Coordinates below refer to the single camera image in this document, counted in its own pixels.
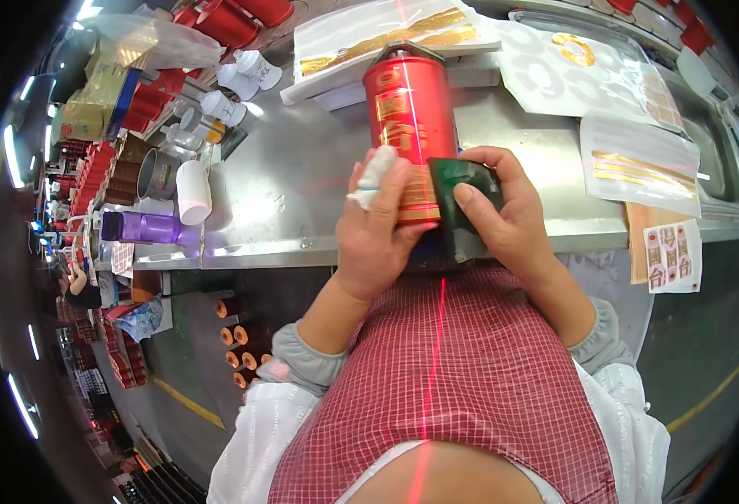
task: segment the sticker sheet with red characters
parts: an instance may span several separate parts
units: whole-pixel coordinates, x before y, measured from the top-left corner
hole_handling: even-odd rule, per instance
[[[649,292],[699,292],[702,240],[694,219],[644,229]]]

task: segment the fluorescent light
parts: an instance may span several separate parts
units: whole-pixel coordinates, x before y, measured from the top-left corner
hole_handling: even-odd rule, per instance
[[[25,98],[27,97],[27,92],[31,90],[31,84],[33,84],[33,79],[36,78],[35,76],[29,76],[27,78],[27,82],[25,83],[25,87],[21,89],[21,95],[19,96],[19,99],[23,102],[25,101]]]
[[[103,7],[92,7],[92,0],[84,0],[84,4],[81,5],[81,10],[78,11],[78,15],[75,16],[75,20],[81,21],[82,19],[91,18],[102,10]]]
[[[46,128],[44,128],[44,162],[49,163],[50,162],[50,137],[53,133],[53,126],[51,124],[48,124]]]
[[[16,388],[16,382],[13,381],[13,375],[8,375],[8,385],[11,386],[11,392],[13,393],[13,398],[16,399],[17,408],[19,408],[19,413],[21,414],[22,418],[25,418],[27,429],[31,432],[31,436],[34,439],[38,439],[39,431],[36,430],[36,427],[33,425],[33,420],[31,420],[31,414],[27,412],[27,408],[25,408],[25,404],[21,401],[19,390],[17,390]]]
[[[13,187],[20,189],[25,185],[21,183],[21,176],[19,176],[19,164],[16,161],[16,149],[13,147],[13,126],[11,126],[10,124],[6,126],[2,137],[5,141],[5,160],[8,161],[8,171],[11,172]]]
[[[36,357],[36,360],[39,360],[39,348],[36,348],[36,338],[33,337],[33,326],[31,324],[27,324],[27,333],[31,335],[31,346],[33,347],[33,357]]]

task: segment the left hand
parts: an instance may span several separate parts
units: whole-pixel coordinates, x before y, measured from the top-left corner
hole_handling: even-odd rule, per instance
[[[364,164],[355,163],[348,192],[353,192],[364,167],[372,159],[369,149]],[[369,211],[351,199],[344,201],[344,214],[335,227],[339,243],[339,268],[335,272],[345,293],[370,303],[383,294],[402,273],[411,249],[436,223],[397,226],[397,207],[408,179],[411,162],[398,157],[385,174]]]

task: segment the hand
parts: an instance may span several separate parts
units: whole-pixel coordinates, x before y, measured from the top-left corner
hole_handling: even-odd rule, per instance
[[[355,163],[349,192],[357,187],[364,166],[374,153],[374,149],[367,152],[363,165]],[[437,226],[436,223],[413,224],[395,231],[397,207],[410,167],[410,161],[397,158],[383,177],[369,211],[353,200],[344,202],[344,214],[335,227],[339,268],[334,277],[346,294],[360,301],[372,302],[389,288],[402,273],[417,240]]]
[[[489,252],[521,281],[536,279],[552,265],[554,256],[543,222],[543,205],[526,177],[518,158],[509,149],[475,147],[461,159],[487,165],[501,181],[504,207],[501,213],[478,189],[457,184],[453,196],[484,239]]]

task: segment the right hand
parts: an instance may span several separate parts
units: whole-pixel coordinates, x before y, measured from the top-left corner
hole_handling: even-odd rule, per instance
[[[478,189],[457,184],[453,196],[478,231],[489,252],[521,281],[539,278],[554,260],[543,222],[543,205],[537,189],[509,149],[474,147],[459,154],[493,169],[501,181],[501,213]]]

